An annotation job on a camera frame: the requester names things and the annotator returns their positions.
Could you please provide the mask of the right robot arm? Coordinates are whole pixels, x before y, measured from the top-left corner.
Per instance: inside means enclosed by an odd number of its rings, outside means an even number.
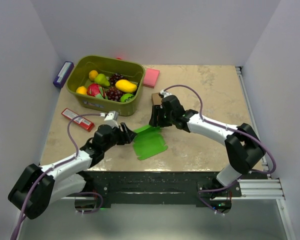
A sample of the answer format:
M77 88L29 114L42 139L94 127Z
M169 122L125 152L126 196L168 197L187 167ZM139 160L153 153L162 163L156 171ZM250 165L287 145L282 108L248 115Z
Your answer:
M179 130L202 135L225 146L229 164L217 174L211 186L207 187L213 189L217 196L225 196L231 190L230 185L248 174L266 153L258 143L255 131L247 123L240 126L226 125L201 116L193 109L185 110L179 99L170 93L154 93L151 100L151 126L175 126Z

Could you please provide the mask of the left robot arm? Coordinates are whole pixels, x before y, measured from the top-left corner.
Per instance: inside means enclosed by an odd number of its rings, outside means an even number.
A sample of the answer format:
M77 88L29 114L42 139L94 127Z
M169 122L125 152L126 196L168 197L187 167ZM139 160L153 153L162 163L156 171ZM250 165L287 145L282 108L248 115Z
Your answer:
M97 165L110 148L130 144L136 136L123 122L119 126L102 124L73 155L48 165L28 165L8 194L8 200L33 220L63 197L76 193L89 196L94 184L82 177L81 172Z

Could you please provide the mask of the green paper box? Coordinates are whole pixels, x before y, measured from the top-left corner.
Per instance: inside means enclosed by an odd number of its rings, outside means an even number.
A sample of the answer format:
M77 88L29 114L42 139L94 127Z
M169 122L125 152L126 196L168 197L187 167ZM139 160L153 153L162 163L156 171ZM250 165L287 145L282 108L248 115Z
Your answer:
M168 149L160 127L145 125L134 130L137 136L133 140L133 150L137 159L143 161Z

